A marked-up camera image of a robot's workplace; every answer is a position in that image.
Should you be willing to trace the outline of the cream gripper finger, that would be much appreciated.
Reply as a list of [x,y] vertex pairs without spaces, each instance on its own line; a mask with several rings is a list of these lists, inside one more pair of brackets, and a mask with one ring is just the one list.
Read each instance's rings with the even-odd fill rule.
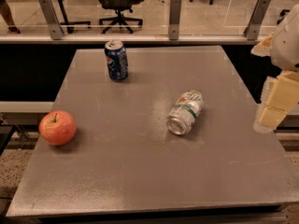
[[299,103],[299,74],[283,70],[277,77],[268,77],[263,84],[253,129],[271,133]]
[[273,33],[269,34],[265,39],[255,45],[251,49],[251,53],[259,57],[269,56],[273,35]]

